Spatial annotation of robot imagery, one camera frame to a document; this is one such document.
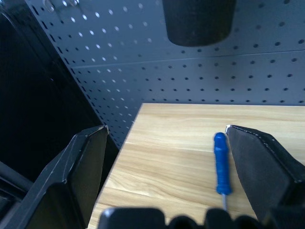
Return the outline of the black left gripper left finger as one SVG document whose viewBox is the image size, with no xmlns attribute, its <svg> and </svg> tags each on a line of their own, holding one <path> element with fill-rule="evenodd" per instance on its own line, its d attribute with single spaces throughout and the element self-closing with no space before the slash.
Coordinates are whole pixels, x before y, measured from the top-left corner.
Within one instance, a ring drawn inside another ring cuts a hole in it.
<svg viewBox="0 0 305 229">
<path fill-rule="evenodd" d="M 101 185 L 108 134 L 106 125 L 77 133 L 34 182 L 1 164 L 1 228 L 87 228 Z"/>
</svg>

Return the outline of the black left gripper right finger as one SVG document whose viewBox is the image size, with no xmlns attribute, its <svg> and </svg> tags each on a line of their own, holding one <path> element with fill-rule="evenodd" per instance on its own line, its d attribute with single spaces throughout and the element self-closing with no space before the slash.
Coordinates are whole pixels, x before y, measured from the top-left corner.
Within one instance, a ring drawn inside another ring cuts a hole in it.
<svg viewBox="0 0 305 229">
<path fill-rule="evenodd" d="M 281 206 L 305 205 L 305 166 L 270 134 L 228 125 L 225 130 L 240 183 L 259 221 Z"/>
</svg>

